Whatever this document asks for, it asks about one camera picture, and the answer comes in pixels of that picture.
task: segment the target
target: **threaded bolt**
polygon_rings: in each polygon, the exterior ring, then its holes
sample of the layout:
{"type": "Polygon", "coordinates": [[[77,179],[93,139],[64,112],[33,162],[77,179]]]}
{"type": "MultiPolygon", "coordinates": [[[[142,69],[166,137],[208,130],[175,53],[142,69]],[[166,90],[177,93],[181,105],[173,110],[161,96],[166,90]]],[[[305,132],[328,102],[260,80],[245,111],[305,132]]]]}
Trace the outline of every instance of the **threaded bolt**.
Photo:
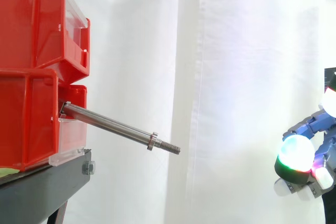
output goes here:
{"type": "Polygon", "coordinates": [[[162,141],[162,143],[160,144],[160,146],[158,146],[160,149],[163,149],[165,151],[174,153],[176,155],[178,155],[181,151],[181,149],[173,144],[167,143],[162,141]]]}

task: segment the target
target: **red plastic bin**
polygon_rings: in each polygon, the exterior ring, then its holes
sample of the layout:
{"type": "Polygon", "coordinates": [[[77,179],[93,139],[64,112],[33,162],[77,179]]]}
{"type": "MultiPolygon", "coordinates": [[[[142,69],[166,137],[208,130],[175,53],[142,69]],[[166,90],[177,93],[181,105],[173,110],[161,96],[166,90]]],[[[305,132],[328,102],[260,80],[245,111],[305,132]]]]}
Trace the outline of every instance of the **red plastic bin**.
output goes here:
{"type": "Polygon", "coordinates": [[[73,0],[0,0],[0,68],[49,68],[60,84],[89,75],[90,21],[73,0]]]}
{"type": "Polygon", "coordinates": [[[58,153],[59,100],[86,108],[86,87],[59,87],[51,69],[0,69],[0,90],[0,168],[47,163],[58,153]]]}

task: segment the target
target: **white backdrop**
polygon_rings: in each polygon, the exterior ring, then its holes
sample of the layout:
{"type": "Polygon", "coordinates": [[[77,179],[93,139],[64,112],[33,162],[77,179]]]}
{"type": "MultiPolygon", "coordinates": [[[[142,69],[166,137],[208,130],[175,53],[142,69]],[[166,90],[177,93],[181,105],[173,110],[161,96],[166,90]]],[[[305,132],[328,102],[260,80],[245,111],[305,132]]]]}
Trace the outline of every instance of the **white backdrop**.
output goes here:
{"type": "Polygon", "coordinates": [[[282,133],[323,94],[323,5],[200,0],[189,223],[324,223],[321,198],[273,191],[282,133]]]}
{"type": "Polygon", "coordinates": [[[97,172],[67,223],[324,223],[279,198],[281,135],[323,92],[324,0],[75,0],[91,20],[88,108],[182,148],[88,127],[97,172]]]}

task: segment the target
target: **steel shaft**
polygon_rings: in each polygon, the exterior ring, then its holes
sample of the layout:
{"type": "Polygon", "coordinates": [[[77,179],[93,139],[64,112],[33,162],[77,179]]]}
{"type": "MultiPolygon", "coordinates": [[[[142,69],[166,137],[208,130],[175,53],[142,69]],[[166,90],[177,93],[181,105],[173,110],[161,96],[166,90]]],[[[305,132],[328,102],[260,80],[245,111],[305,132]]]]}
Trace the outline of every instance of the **steel shaft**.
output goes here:
{"type": "Polygon", "coordinates": [[[140,144],[146,145],[147,149],[150,151],[155,146],[177,155],[180,153],[179,147],[158,139],[158,134],[155,132],[151,134],[136,129],[132,126],[107,118],[106,116],[94,113],[69,102],[64,103],[63,107],[61,108],[61,113],[103,130],[126,137],[140,144]]]}

